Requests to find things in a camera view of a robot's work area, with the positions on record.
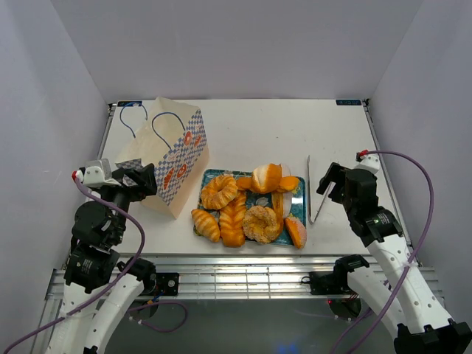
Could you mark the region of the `metal tongs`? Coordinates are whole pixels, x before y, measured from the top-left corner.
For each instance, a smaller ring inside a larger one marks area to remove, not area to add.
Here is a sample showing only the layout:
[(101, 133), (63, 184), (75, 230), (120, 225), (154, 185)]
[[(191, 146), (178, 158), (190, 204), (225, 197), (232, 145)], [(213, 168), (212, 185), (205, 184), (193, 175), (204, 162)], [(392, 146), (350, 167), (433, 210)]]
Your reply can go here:
[(319, 195), (316, 196), (316, 188), (312, 183), (311, 178), (311, 168), (310, 168), (310, 155), (308, 155), (306, 160), (306, 184), (307, 184), (307, 198), (308, 198), (308, 222), (310, 225), (314, 225), (315, 222), (318, 220), (319, 215), (322, 211), (322, 207), (325, 204), (327, 199), (327, 194), (329, 189), (327, 189), (322, 197)]

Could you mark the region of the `blue checkered paper bag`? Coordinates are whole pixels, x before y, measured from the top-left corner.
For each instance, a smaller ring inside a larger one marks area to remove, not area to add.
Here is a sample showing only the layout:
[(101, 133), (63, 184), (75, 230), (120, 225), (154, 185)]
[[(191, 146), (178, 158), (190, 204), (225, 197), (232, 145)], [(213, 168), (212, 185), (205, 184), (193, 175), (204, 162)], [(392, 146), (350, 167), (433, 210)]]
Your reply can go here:
[(138, 170), (153, 164), (157, 192), (142, 205), (177, 218), (208, 161), (201, 109), (158, 97), (115, 158), (115, 165)]

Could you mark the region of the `white topped round bun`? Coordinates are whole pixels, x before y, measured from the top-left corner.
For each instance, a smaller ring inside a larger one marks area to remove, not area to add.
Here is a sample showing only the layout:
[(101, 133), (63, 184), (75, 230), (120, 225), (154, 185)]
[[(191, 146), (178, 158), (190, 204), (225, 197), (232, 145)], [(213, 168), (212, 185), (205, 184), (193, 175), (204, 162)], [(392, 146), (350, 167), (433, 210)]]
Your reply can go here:
[(255, 168), (251, 175), (251, 191), (267, 194), (275, 191), (282, 177), (289, 176), (291, 170), (287, 164), (264, 164)]

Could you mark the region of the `twisted ring bread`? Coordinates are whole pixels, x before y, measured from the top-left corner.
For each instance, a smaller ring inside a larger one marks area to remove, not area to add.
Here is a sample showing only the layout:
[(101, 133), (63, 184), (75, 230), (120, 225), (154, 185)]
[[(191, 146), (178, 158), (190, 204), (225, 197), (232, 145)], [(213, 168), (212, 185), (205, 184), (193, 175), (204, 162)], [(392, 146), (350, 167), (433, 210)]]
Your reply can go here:
[(237, 194), (235, 179), (230, 175), (219, 175), (201, 190), (201, 203), (205, 209), (219, 210), (233, 201)]

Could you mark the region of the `small orange bread piece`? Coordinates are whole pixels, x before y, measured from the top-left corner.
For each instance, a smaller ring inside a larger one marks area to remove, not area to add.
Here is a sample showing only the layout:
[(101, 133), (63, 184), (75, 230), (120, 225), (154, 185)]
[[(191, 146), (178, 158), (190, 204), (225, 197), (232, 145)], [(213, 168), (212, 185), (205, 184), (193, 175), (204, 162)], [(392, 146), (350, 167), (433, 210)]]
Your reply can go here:
[(296, 176), (285, 176), (280, 179), (277, 192), (291, 192), (299, 185), (299, 179)]

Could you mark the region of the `cream sandwich bread slice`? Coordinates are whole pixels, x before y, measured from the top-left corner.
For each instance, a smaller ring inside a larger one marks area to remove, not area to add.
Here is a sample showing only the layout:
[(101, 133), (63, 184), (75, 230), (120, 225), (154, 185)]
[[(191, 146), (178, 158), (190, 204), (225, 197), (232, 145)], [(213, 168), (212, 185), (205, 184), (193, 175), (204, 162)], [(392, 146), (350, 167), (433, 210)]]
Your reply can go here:
[(275, 211), (277, 218), (283, 221), (290, 214), (292, 205), (292, 192), (277, 192), (271, 193), (272, 208)]

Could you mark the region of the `croissant bread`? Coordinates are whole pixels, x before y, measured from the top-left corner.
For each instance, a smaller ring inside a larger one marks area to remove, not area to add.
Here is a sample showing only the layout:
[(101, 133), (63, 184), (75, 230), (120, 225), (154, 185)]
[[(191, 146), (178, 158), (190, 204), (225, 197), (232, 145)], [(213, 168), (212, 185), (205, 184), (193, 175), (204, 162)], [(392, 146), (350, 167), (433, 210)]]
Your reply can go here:
[(213, 243), (217, 243), (220, 238), (220, 228), (215, 217), (203, 209), (194, 209), (191, 212), (194, 227), (197, 232)]

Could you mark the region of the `orange bread piece under bun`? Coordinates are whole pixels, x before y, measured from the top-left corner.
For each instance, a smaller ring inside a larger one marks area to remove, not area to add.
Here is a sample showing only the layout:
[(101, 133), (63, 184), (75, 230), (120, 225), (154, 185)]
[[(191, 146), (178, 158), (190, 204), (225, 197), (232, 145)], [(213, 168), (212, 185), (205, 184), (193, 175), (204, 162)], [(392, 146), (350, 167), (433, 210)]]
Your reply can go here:
[(254, 191), (251, 186), (252, 178), (248, 176), (240, 177), (236, 180), (236, 185), (239, 191), (250, 190)]

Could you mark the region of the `braided leaf bread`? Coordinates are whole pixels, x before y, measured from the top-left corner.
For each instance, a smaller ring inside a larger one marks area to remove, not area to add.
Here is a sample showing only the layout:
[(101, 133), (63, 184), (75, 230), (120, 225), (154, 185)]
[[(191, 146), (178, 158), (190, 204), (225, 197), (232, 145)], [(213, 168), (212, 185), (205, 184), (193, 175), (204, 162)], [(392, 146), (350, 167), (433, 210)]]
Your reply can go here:
[(220, 210), (221, 238), (226, 247), (241, 247), (245, 243), (243, 219), (246, 214), (246, 193), (239, 191), (236, 198)]

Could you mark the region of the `pink sugared half bun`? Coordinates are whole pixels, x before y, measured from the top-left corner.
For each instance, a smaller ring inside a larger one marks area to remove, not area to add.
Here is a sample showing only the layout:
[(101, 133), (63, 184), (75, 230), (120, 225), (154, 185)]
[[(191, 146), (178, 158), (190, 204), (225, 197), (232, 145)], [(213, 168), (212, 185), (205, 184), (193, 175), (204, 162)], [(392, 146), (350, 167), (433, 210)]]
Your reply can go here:
[(288, 217), (284, 220), (285, 228), (291, 236), (292, 242), (298, 249), (303, 249), (308, 239), (307, 230), (300, 219)]

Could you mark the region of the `blue table corner label left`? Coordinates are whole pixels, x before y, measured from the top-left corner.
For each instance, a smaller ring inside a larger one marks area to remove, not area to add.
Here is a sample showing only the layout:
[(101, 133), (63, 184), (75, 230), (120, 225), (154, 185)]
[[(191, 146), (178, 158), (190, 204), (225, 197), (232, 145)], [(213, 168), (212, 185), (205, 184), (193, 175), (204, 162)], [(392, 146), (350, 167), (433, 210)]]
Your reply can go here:
[(141, 106), (142, 101), (141, 100), (131, 100), (131, 101), (119, 101), (117, 103), (117, 107), (130, 107), (130, 106)]

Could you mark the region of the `blue table corner label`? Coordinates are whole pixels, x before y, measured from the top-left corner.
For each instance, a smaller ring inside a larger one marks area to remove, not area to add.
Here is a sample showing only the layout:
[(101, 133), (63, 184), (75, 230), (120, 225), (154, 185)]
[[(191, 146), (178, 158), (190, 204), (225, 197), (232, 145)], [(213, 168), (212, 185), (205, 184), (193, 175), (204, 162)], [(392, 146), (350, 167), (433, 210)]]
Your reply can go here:
[(119, 101), (117, 103), (117, 107), (130, 107), (130, 106), (141, 106), (142, 101), (141, 100), (131, 100), (131, 101)]
[(360, 100), (336, 100), (336, 105), (357, 106), (362, 105), (362, 102)]

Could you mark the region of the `blue table corner label right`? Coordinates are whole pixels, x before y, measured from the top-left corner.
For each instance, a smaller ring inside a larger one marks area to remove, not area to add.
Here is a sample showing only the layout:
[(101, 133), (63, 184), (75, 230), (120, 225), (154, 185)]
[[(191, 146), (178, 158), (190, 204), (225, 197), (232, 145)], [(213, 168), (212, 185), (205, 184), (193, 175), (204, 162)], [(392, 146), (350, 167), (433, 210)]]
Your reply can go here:
[(360, 100), (336, 100), (336, 105), (357, 106), (362, 105), (362, 102)]

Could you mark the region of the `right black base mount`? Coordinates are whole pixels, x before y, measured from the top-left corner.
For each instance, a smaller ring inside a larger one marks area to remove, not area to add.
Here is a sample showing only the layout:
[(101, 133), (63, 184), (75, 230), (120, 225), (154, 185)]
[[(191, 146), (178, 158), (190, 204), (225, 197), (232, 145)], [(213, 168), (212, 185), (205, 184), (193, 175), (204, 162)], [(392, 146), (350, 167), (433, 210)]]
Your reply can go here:
[(344, 293), (333, 273), (311, 271), (301, 278), (300, 283), (309, 286), (311, 295), (342, 295)]

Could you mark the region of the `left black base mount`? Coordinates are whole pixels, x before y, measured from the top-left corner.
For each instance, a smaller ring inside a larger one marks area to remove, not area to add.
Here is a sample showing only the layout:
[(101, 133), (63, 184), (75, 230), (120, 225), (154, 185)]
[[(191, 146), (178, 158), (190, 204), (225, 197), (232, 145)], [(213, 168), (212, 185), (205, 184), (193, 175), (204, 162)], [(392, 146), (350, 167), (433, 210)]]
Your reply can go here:
[(180, 274), (175, 272), (156, 273), (156, 295), (177, 296)]

